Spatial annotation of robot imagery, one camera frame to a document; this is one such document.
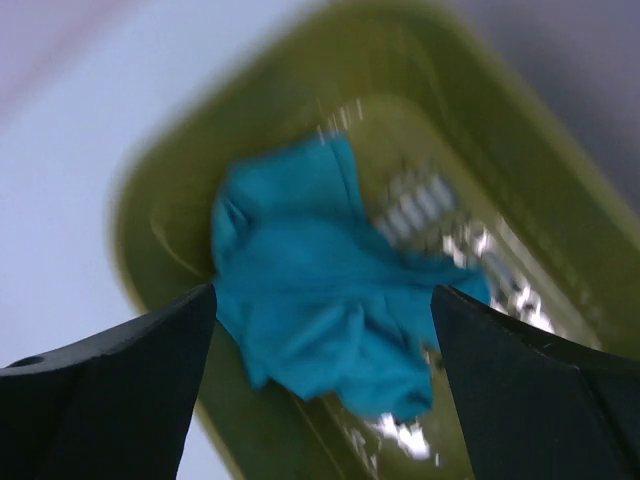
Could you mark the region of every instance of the olive green container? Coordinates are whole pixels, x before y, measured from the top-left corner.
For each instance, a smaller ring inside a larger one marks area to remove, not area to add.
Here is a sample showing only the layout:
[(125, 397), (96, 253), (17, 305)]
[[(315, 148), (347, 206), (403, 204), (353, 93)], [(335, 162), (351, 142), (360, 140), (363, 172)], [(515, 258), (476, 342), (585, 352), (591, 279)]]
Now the olive green container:
[[(312, 15), (140, 159), (115, 227), (131, 297), (151, 310), (212, 277), (210, 207), (230, 163), (336, 130), (372, 214), (394, 175), (433, 162), (568, 338), (640, 358), (637, 219), (522, 82), (426, 2)], [(435, 390), (411, 447), (415, 431), (381, 434), (335, 398), (252, 391), (217, 328), (198, 411), (238, 478), (471, 478), (446, 378)]]

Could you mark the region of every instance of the cloth fold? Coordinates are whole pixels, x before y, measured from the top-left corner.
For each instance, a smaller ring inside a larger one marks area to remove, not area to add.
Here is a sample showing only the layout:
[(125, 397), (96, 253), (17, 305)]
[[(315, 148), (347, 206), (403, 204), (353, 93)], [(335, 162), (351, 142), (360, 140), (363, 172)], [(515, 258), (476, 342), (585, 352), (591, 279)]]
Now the cloth fold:
[(346, 136), (237, 163), (212, 214), (218, 320), (254, 388), (335, 392), (355, 415), (431, 408), (421, 345), (438, 348), (430, 301), (452, 285), (489, 301), (485, 276), (395, 251), (366, 218)]

